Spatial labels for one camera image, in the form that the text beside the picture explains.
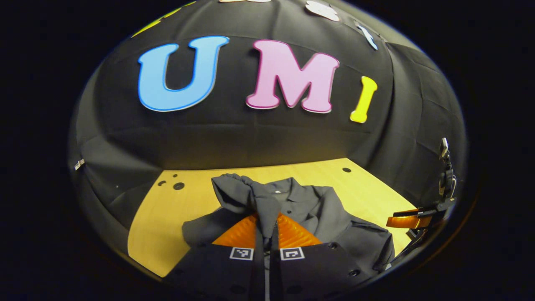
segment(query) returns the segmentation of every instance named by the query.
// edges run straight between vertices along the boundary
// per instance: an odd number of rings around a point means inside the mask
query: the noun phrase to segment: wooden table
[[[410,242],[406,229],[386,227],[386,221],[393,212],[415,207],[344,158],[269,167],[165,170],[137,210],[128,236],[128,255],[153,273],[167,275],[189,250],[182,236],[182,224],[219,208],[211,178],[226,173],[247,176],[260,183],[293,177],[301,185],[331,186],[347,212],[392,233],[396,255]],[[184,188],[175,190],[173,186],[180,182]]]

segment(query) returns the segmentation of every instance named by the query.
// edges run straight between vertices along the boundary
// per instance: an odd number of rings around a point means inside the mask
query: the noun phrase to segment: yellow letter
[[[349,119],[358,123],[365,123],[368,118],[368,109],[370,107],[373,92],[377,91],[377,84],[373,79],[362,77],[361,98],[358,100],[357,108],[351,112]]]
[[[191,3],[188,3],[188,4],[184,5],[184,6],[192,5],[193,3],[195,3],[195,1],[193,1],[193,2],[191,2]],[[172,12],[170,12],[170,13],[164,15],[163,17],[154,20],[154,21],[151,22],[149,25],[145,26],[145,27],[142,28],[140,31],[138,31],[136,34],[134,34],[132,37],[135,37],[135,36],[137,36],[138,34],[140,34],[140,33],[144,32],[144,31],[146,31],[147,29],[149,29],[149,28],[151,28],[151,27],[153,27],[153,26],[158,25],[158,23],[160,23],[160,21],[161,21],[162,19],[167,18],[167,17],[169,17],[170,15],[176,13],[176,12],[179,11],[182,7],[179,7],[179,8],[177,8],[176,10],[174,10],[174,11],[172,11]]]

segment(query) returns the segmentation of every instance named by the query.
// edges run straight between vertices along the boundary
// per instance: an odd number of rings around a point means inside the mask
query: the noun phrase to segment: pink letter
[[[331,111],[331,88],[334,71],[340,66],[332,56],[316,53],[303,69],[286,43],[271,40],[258,40],[254,47],[260,51],[260,67],[256,90],[247,97],[246,104],[254,109],[273,109],[280,99],[275,96],[275,81],[279,80],[280,89],[286,105],[293,108],[305,90],[310,92],[301,104],[303,109],[315,113]]]

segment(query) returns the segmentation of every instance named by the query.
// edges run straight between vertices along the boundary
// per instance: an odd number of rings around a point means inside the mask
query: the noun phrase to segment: white sticker
[[[364,33],[364,36],[366,37],[366,40],[368,40],[368,43],[370,44],[370,46],[377,50],[377,45],[375,45],[374,41],[373,41],[373,36],[371,36],[371,34],[366,30],[366,28],[360,26],[357,22],[355,22],[355,25],[360,28],[360,30],[362,30],[362,32]]]
[[[338,13],[332,7],[314,1],[307,1],[305,7],[312,13],[325,17],[332,21],[340,21]]]
[[[231,251],[230,259],[238,260],[253,260],[254,249],[244,247],[233,247]]]
[[[78,170],[86,161],[84,159],[76,162],[76,165],[74,166],[74,170]]]
[[[280,249],[280,260],[296,260],[304,259],[303,250],[301,247],[292,247],[287,249]]]

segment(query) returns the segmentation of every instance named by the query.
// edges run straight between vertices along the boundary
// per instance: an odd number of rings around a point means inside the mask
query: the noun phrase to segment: blue letter u
[[[138,62],[139,99],[148,109],[166,112],[194,106],[204,100],[216,82],[217,59],[221,46],[227,44],[225,36],[205,36],[195,39],[189,46],[196,49],[193,78],[188,86],[171,90],[165,84],[169,55],[178,44],[167,44],[145,52]]]

